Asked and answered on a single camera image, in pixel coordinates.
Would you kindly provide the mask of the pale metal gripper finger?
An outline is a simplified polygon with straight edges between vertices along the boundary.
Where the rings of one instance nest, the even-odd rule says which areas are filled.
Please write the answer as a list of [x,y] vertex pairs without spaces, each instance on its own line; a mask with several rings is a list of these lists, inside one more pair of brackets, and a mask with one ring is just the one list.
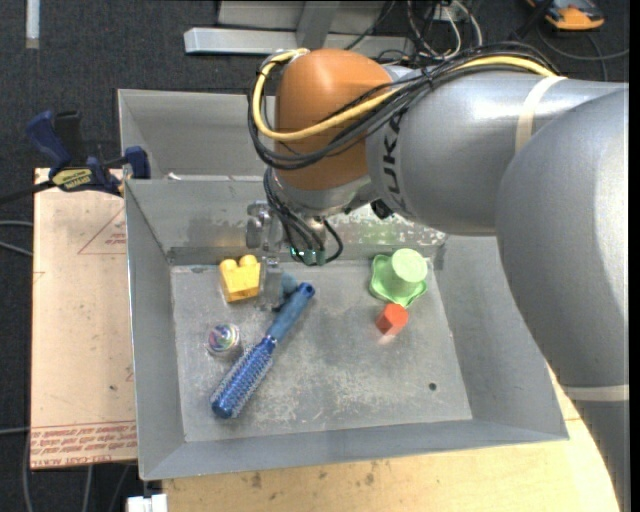
[[277,256],[265,256],[261,262],[261,306],[277,307],[283,269]]

